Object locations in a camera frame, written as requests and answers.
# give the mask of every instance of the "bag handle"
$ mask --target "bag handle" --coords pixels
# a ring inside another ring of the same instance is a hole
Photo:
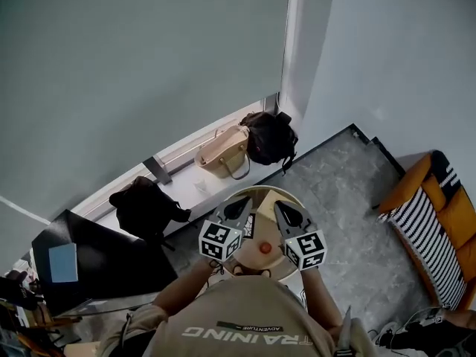
[[[241,145],[239,146],[239,148],[241,150],[245,150],[245,146],[244,145]],[[238,176],[238,177],[235,177],[233,176],[233,173],[230,171],[230,168],[228,167],[228,164],[226,164],[226,161],[224,158],[221,158],[220,159],[220,163],[223,164],[223,166],[225,166],[226,170],[228,171],[228,174],[231,176],[231,178],[233,180],[241,180],[243,178],[245,178],[249,173],[250,173],[250,169],[251,169],[251,162],[250,162],[250,158],[248,157],[248,153],[246,152],[245,153],[245,157],[246,157],[246,160],[248,160],[248,170],[246,172],[244,172],[241,176]]]

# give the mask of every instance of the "window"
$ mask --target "window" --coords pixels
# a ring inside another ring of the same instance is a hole
[[[200,148],[210,143],[230,126],[238,124],[248,113],[261,111],[274,113],[276,111],[276,97],[277,95],[273,94],[252,103],[163,149],[82,201],[72,211],[95,221],[114,210],[114,207],[109,204],[109,197],[113,193],[124,189],[135,178],[144,176],[159,184],[172,181],[177,172],[193,164],[195,155]]]

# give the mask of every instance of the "blue notebook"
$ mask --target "blue notebook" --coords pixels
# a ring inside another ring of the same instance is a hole
[[[49,249],[51,281],[53,283],[77,282],[76,243]]]

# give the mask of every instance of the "black and white marker cube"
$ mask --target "black and white marker cube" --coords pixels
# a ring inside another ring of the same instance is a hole
[[[225,262],[241,246],[242,231],[205,221],[199,235],[201,255]]]
[[[299,270],[319,266],[326,259],[327,245],[322,230],[288,238],[285,244],[286,256]]]

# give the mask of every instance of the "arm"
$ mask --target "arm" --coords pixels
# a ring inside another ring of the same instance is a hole
[[[163,289],[153,305],[162,308],[169,316],[174,316],[195,300],[202,287],[208,281],[214,267],[210,266],[212,260],[201,258],[192,269],[174,280]]]
[[[443,318],[457,327],[476,329],[476,311],[470,309],[466,311],[448,311],[444,309]]]
[[[316,268],[300,272],[306,293],[307,312],[332,336],[338,335],[342,316]]]

